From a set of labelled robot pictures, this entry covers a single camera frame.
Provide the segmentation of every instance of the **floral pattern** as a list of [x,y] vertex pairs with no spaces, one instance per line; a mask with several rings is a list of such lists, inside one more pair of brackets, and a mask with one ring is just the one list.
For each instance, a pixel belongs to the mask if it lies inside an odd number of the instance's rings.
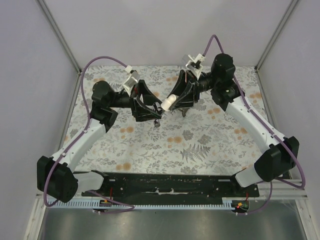
[[[179,66],[136,66],[149,89],[164,100],[174,87]],[[265,115],[253,67],[237,67],[236,73],[251,103]],[[119,91],[127,78],[123,67],[92,66],[85,73],[84,92],[91,106],[92,87],[108,81]],[[254,163],[260,151],[236,119],[215,105],[204,92],[186,117],[181,111],[167,112],[155,128],[152,121],[135,122],[130,109],[115,109],[118,117],[113,127],[82,158],[77,171],[131,172],[152,174],[232,175]],[[65,144],[86,122],[81,93],[69,124]]]

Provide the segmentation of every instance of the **metal panel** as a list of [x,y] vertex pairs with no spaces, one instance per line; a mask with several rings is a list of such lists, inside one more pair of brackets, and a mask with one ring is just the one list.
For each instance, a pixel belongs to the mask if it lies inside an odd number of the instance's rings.
[[[251,201],[254,209],[261,202]],[[135,210],[98,215],[90,209],[48,209],[38,240],[306,240],[294,201],[235,216],[215,210]]]
[[311,218],[310,209],[308,208],[309,201],[296,200],[297,209],[300,214],[301,222],[308,240],[318,240],[319,233],[314,226],[313,219]]

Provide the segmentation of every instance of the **white wall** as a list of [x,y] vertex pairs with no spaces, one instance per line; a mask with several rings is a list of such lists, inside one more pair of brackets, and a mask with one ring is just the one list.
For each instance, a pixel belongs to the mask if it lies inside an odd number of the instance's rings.
[[0,29],[0,239],[20,240],[77,75],[35,0],[3,1]]
[[[129,65],[179,65],[217,34],[237,66],[254,66],[290,0],[45,0],[84,67],[108,55]],[[211,65],[218,47],[207,55]],[[115,65],[105,61],[97,64]]]
[[275,123],[300,142],[298,159],[320,224],[320,1],[303,0],[260,71]]

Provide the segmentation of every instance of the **white cable clip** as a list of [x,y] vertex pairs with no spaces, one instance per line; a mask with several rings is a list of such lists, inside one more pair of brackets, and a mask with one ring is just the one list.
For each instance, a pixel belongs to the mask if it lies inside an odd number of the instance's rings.
[[249,108],[246,108],[246,110],[247,110],[248,113],[252,113],[252,112],[251,112],[251,110],[253,111],[252,105],[251,105],[251,106],[249,105]]
[[130,66],[130,65],[126,66],[126,68],[125,68],[124,70],[125,70],[128,74],[130,74],[131,71],[132,71],[132,66]]
[[206,57],[202,54],[198,54],[195,58],[191,55],[184,55],[182,58],[182,64],[186,69],[191,71],[195,75],[196,79],[199,80],[203,66],[202,62],[206,60]]

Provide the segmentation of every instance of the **black mounting plate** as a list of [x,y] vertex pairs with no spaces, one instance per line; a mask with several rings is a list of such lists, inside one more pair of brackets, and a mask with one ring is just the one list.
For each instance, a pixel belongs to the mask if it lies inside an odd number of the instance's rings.
[[[231,176],[170,175],[104,172],[102,187],[97,190],[109,197],[112,188],[114,200],[132,205],[209,205],[222,204],[222,198],[259,197],[257,185],[236,191]],[[93,197],[91,193],[82,193]]]

